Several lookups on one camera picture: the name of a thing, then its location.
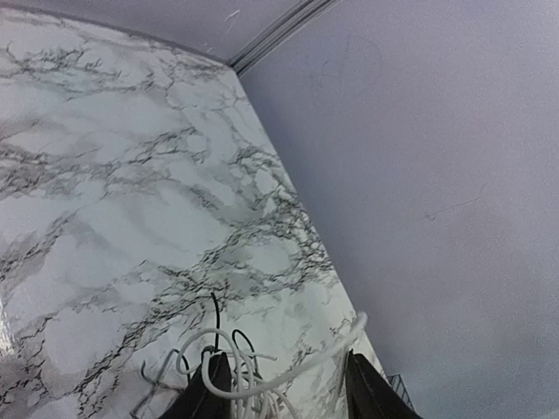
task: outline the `white wire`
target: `white wire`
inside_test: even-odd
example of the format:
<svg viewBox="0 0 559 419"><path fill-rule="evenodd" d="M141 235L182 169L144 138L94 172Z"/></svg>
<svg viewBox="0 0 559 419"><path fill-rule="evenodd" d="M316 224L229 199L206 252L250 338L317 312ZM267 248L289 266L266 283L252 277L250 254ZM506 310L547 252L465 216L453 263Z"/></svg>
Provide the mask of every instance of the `white wire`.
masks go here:
<svg viewBox="0 0 559 419"><path fill-rule="evenodd" d="M316 367L317 365L322 364L325 361L331 359L334 355L338 354L342 350L344 350L347 346L351 345L357 334L363 330L365 324L367 323L367 314L365 313L358 313L355 318L355 322L351 329L349 330L348 334L338 340L331 348L323 352L322 354L317 354L311 357L309 360L301 363L299 366L294 367L291 370L286 371L283 374L280 374L273 378L270 381L265 381L261 378L258 378L254 375L254 366L252 365L254 362L255 357L267 358L267 359L274 359L269 355L263 355L258 353L245 353L240 350L230 335L224 332L221 329L216 329L214 327L210 327L207 329L202 329L197 333L193 334L184 342L183 346L179 350L179 354L176 357L176 370L180 374L188 374L197 369L198 366L190 368L188 370L183 369L183 364L181 363L182 357L186 352L186 349L197 339L205 334L219 334L222 336L231 351L223 351L228 356L232 356L235 360L235 371L234 374L236 375L233 377L234 387L237 391L223 391L219 388L216 388L211 380L209 375L209 368L210 368L210 354L204 354L202 359L202 380L204 381L204 385L207 389L214 395L228 399L231 401L235 401L236 408L235 408L235 417L238 419L250 419L251 413L254 413L255 410L258 410L260 407L258 419L265 419L267 417L277 417L280 412L280 407L272 394L276 395L281 402L283 402L289 413L293 417L293 419L299 419L297 412L295 411L293 405L289 400L287 400L286 396L277 390L277 387L281 386L282 384L293 380L300 374L308 369ZM246 371L241 372L242 365L246 365ZM244 381L247 382L248 387L245 388Z"/></svg>

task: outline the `tangled cable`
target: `tangled cable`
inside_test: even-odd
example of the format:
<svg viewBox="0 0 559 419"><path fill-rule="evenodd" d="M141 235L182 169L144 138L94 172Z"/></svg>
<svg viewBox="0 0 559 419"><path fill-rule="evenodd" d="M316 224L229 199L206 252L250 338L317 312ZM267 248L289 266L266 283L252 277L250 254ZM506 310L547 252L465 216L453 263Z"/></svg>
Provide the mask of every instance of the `tangled cable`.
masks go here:
<svg viewBox="0 0 559 419"><path fill-rule="evenodd" d="M215 296L213 294L212 298L214 299L214 304L217 305L217 300L215 299ZM156 381L151 381L150 379L145 377L145 375L143 374L143 366L142 376L144 376L146 380L152 382L152 384L159 385L161 388L179 390L171 386L163 385L159 381L164 374L164 370L167 369L170 356L173 353L176 353L177 357L175 367L177 373L187 375L190 380L190 374L194 373L199 367L201 367L204 386L207 387L207 389L217 397L231 400L231 414L235 419L275 418L278 417L281 410L280 406L282 404L285 404L293 419L299 419L299 416L297 415L297 412L292 403L287 399L286 395L280 392L277 388L282 384L296 378L301 373L308 371L308 369L316 367L323 362L330 360L333 356L346 349L347 346L353 343L353 341L355 340L359 332L363 330L367 322L367 315L365 313L358 313L356 315L355 322L350 328L348 334L344 338L338 340L332 347L321 354L312 356L307 361L301 363L299 366L287 370L285 373L276 376L270 381L266 381L261 377L259 373L258 358L271 361L276 361L277 358L255 352L254 347L248 337L240 330L235 329L232 335L229 335L228 333L221 330L219 328L218 314L219 310L217 310L217 327L209 327L198 331L197 333L190 336L178 351L176 349L171 351L164 362L162 370L160 370L159 374L157 375ZM235 339L237 333L241 334L246 342L249 344L249 347L251 349L250 351L245 351L239 347ZM188 362L186 361L184 354L193 342L200 339L206 334L216 335L215 345L214 347L206 347L202 352L202 362L193 367L190 367ZM230 350L225 351L218 349L220 337L223 338L223 340L227 343ZM227 354L227 356L231 357L235 363L232 374L232 391L223 391L219 388L216 388L210 380L210 358L211 356L221 353Z"/></svg>

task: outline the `marble surface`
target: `marble surface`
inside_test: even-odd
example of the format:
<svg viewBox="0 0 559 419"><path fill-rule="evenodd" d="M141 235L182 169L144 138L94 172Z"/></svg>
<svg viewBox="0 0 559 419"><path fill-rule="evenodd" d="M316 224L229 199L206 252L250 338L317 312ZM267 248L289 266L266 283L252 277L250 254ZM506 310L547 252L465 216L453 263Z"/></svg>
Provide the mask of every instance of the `marble surface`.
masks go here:
<svg viewBox="0 0 559 419"><path fill-rule="evenodd" d="M352 305L228 68L0 9L0 98L0 417L129 417L142 362L155 375L214 324L210 292L225 330L278 356L264 376L347 332ZM345 416L338 365L283 387L302 417Z"/></svg>

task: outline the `marble table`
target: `marble table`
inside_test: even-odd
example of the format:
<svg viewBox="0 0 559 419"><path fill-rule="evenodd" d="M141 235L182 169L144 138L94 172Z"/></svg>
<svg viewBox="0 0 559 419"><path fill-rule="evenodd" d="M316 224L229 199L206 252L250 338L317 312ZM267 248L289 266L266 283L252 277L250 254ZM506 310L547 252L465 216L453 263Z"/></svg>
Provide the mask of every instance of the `marble table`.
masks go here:
<svg viewBox="0 0 559 419"><path fill-rule="evenodd" d="M278 357L264 376L348 331L352 305L227 67L0 9L0 100L3 419L129 417L140 365L155 374L213 326L211 292L223 329ZM380 368L366 336L355 348ZM302 417L346 415L339 365L283 387Z"/></svg>

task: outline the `gray wall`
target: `gray wall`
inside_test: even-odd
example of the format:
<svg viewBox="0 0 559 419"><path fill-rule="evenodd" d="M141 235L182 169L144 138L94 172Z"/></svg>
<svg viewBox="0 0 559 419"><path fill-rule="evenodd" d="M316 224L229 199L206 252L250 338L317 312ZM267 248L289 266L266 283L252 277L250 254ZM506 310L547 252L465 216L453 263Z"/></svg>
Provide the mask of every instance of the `gray wall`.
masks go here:
<svg viewBox="0 0 559 419"><path fill-rule="evenodd" d="M348 0L244 85L427 418L559 407L559 3Z"/></svg>

